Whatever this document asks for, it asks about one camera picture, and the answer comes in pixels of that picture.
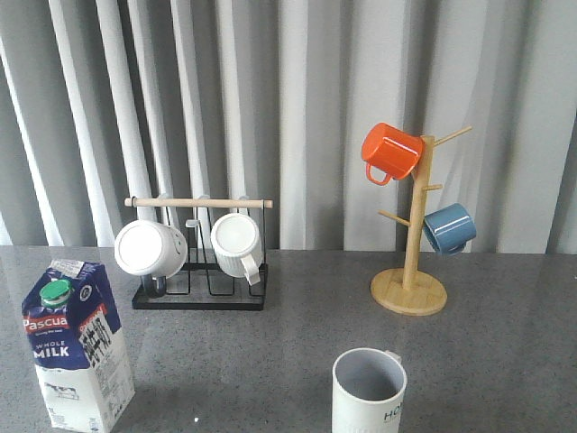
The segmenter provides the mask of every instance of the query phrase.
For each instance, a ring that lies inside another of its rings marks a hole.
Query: wooden mug tree
[[[381,215],[408,227],[405,267],[379,272],[371,282],[372,297],[386,309],[410,316],[428,316],[443,309],[447,301],[443,284],[417,269],[426,196],[429,191],[443,187],[429,184],[435,147],[471,129],[467,126],[437,141],[433,136],[423,135],[421,137],[425,142],[423,153],[418,165],[412,171],[414,183],[409,220],[385,210],[379,211]]]

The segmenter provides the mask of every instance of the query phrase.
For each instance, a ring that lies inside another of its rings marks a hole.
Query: wooden dowel
[[[386,210],[380,210],[379,213],[381,215],[383,215],[384,217],[390,218],[390,219],[394,219],[395,221],[397,221],[398,223],[402,224],[403,226],[407,226],[407,227],[411,227],[411,223],[409,223],[406,219],[403,219],[399,216],[396,216],[394,214],[391,214],[390,212],[387,212]]]
[[[230,200],[217,198],[125,198],[127,207],[244,207],[272,208],[272,200]]]
[[[434,191],[436,189],[442,189],[443,185],[441,185],[440,183],[436,183],[435,185],[427,185],[426,187],[423,187],[423,191]]]
[[[468,133],[471,129],[472,129],[472,126],[467,126],[467,127],[463,128],[463,129],[460,129],[459,131],[456,131],[456,132],[454,132],[454,133],[452,133],[452,134],[450,134],[450,135],[447,135],[446,137],[443,137],[443,138],[437,140],[437,141],[435,142],[435,147],[438,146],[439,144],[443,144],[443,143],[445,143],[445,142],[448,142],[449,140],[452,140],[453,138],[456,138],[456,137],[458,137],[459,135],[463,135],[463,134],[465,134],[465,133]]]

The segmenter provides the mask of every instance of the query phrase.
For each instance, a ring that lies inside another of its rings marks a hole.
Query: wooden peg
[[[465,133],[468,133],[471,129],[472,129],[472,126],[467,126],[463,129],[460,129],[459,131],[455,131],[454,133],[449,134],[446,137],[443,137],[443,138],[435,141],[435,147],[438,146],[439,144],[443,144],[445,142],[448,142],[449,140],[452,140],[453,138],[457,138],[459,135],[463,135]]]
[[[441,185],[440,183],[436,183],[435,185],[427,185],[426,187],[423,187],[423,191],[434,191],[436,189],[442,189],[443,185]]]
[[[406,219],[403,219],[399,216],[396,216],[394,214],[391,214],[390,212],[387,212],[386,210],[380,210],[379,213],[381,215],[383,215],[384,217],[390,218],[390,219],[394,219],[395,221],[397,221],[398,223],[402,224],[403,226],[407,226],[407,227],[411,227],[411,223],[408,222]]]

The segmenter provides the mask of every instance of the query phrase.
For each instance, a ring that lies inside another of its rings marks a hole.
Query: granite countertop
[[[331,368],[369,346],[403,358],[402,432],[577,431],[577,256],[422,253],[448,293],[428,317],[371,297],[402,253],[270,251],[263,311],[134,310],[110,248],[0,247],[0,431],[52,432],[20,305],[52,258],[105,264],[136,395],[114,432],[327,432]]]

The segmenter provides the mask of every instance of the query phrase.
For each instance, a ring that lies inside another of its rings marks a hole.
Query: round wooden base
[[[428,316],[443,309],[447,292],[431,275],[417,271],[410,290],[403,289],[403,268],[387,269],[372,279],[372,297],[386,309],[409,316]]]

